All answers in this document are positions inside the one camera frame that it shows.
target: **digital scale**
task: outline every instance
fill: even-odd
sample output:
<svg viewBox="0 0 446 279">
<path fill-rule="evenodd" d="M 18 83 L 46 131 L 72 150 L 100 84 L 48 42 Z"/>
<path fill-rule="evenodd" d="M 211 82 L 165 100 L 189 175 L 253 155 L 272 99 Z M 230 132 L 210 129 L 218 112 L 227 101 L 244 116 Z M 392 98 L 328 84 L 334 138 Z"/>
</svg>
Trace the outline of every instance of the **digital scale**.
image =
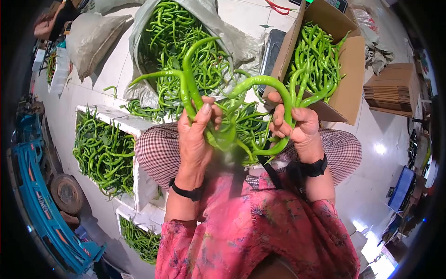
<svg viewBox="0 0 446 279">
<path fill-rule="evenodd" d="M 288 1 L 299 6 L 301 5 L 302 2 L 302 0 L 288 0 Z M 313 1 L 314 0 L 306 0 L 305 6 L 308 7 L 308 5 L 310 5 L 310 3 Z M 325 0 L 325 2 L 328 2 L 342 13 L 345 13 L 345 10 L 347 9 L 348 6 L 346 0 Z"/>
</svg>

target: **black watch strap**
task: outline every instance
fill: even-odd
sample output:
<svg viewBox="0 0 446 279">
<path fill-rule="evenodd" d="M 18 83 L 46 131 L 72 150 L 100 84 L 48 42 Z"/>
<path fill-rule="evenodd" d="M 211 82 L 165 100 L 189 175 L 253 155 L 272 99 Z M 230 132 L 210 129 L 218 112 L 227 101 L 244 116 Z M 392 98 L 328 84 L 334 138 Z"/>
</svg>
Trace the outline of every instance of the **black watch strap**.
<svg viewBox="0 0 446 279">
<path fill-rule="evenodd" d="M 178 188 L 175 185 L 175 178 L 172 178 L 169 181 L 169 187 L 172 187 L 172 190 L 174 190 L 175 193 L 179 194 L 180 196 L 189 198 L 192 201 L 199 201 L 201 199 L 201 196 L 203 195 L 203 187 L 195 188 L 192 191 L 183 190 L 183 189 Z"/>
<path fill-rule="evenodd" d="M 324 153 L 324 159 L 318 160 L 312 164 L 303 164 L 301 163 L 302 173 L 309 177 L 316 177 L 319 175 L 323 175 L 325 169 L 327 169 L 327 155 Z"/>
</svg>

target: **pink floral shirt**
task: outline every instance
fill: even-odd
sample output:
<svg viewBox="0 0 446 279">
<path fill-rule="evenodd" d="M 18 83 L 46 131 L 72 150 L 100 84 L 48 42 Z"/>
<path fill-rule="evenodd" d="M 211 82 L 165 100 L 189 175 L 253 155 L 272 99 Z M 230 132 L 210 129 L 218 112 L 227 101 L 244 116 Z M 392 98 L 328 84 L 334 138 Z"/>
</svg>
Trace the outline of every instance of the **pink floral shirt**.
<svg viewBox="0 0 446 279">
<path fill-rule="evenodd" d="M 286 173 L 279 177 L 290 189 Z M 266 172 L 258 187 L 244 182 L 241 196 L 229 199 L 231 181 L 206 185 L 200 225 L 163 224 L 156 278 L 247 278 L 271 253 L 299 279 L 358 277 L 358 257 L 332 202 L 308 204 L 276 190 Z"/>
</svg>

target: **flattened cardboard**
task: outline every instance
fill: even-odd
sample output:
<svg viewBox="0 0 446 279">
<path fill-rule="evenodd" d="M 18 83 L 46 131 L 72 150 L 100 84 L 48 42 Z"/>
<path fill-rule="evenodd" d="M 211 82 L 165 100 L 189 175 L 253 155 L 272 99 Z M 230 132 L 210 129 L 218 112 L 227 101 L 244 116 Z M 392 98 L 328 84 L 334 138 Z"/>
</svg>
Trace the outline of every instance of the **flattened cardboard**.
<svg viewBox="0 0 446 279">
<path fill-rule="evenodd" d="M 413 116 L 419 92 L 418 75 L 412 63 L 390 64 L 380 76 L 371 77 L 364 85 L 370 109 L 403 116 Z"/>
<path fill-rule="evenodd" d="M 324 0 L 314 0 L 306 10 L 301 6 L 297 19 L 282 43 L 271 76 L 283 82 L 303 21 L 312 21 L 327 33 L 332 34 L 334 36 L 333 43 L 339 42 L 349 30 L 352 31 L 341 47 L 339 56 L 339 63 L 342 64 L 340 74 L 347 74 L 347 76 L 341 80 L 330 98 L 329 105 L 318 101 L 310 107 L 318 113 L 320 120 L 347 122 L 354 125 L 363 92 L 365 56 L 364 38 L 360 36 L 350 8 L 347 8 L 345 14 L 342 14 Z M 266 87 L 263 98 L 267 99 L 271 91 L 274 91 L 272 87 Z M 310 95 L 305 91 L 304 98 Z"/>
</svg>

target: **finger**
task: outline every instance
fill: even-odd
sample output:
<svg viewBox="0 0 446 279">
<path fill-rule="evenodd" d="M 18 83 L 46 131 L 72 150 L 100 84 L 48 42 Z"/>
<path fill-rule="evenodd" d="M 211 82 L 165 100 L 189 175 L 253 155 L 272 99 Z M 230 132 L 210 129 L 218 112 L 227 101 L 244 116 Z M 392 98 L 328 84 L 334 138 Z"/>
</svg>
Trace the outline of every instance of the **finger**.
<svg viewBox="0 0 446 279">
<path fill-rule="evenodd" d="M 189 118 L 187 118 L 186 109 L 183 109 L 183 113 L 180 116 L 180 119 L 178 120 L 178 132 L 183 133 L 187 132 L 190 129 L 189 126 Z"/>
<path fill-rule="evenodd" d="M 215 130 L 220 129 L 220 125 L 222 124 L 222 118 L 221 117 L 217 117 L 214 119 L 214 124 L 215 124 Z"/>
<path fill-rule="evenodd" d="M 319 122 L 318 114 L 309 108 L 293 108 L 291 110 L 291 116 L 297 121 L 310 123 Z"/>
<path fill-rule="evenodd" d="M 280 96 L 279 92 L 273 91 L 270 92 L 267 96 L 268 100 L 275 102 L 275 103 L 283 103 L 282 97 Z"/>
<path fill-rule="evenodd" d="M 283 132 L 280 131 L 279 127 L 277 127 L 276 125 L 274 125 L 274 123 L 270 123 L 270 124 L 269 124 L 269 129 L 270 129 L 271 132 L 273 133 L 273 136 L 285 137 L 285 134 L 283 134 Z"/>
<path fill-rule="evenodd" d="M 282 125 L 284 114 L 285 114 L 285 107 L 282 104 L 276 106 L 276 110 L 274 111 L 273 114 L 273 123 L 276 126 Z"/>
<path fill-rule="evenodd" d="M 282 123 L 282 125 L 280 125 L 277 128 L 285 136 L 291 136 L 291 134 L 293 133 L 293 128 L 291 128 L 291 126 L 288 125 L 288 123 L 286 123 L 285 121 Z"/>
<path fill-rule="evenodd" d="M 207 123 L 211 120 L 212 106 L 205 103 L 195 116 L 195 120 L 192 123 L 190 131 L 197 134 L 202 134 L 206 128 Z"/>
<path fill-rule="evenodd" d="M 221 117 L 223 115 L 223 110 L 216 104 L 212 103 L 212 114 L 215 115 L 216 118 Z"/>
<path fill-rule="evenodd" d="M 208 104 L 213 104 L 215 102 L 214 97 L 201 96 L 201 99 L 203 100 L 204 103 L 208 103 Z"/>
</svg>

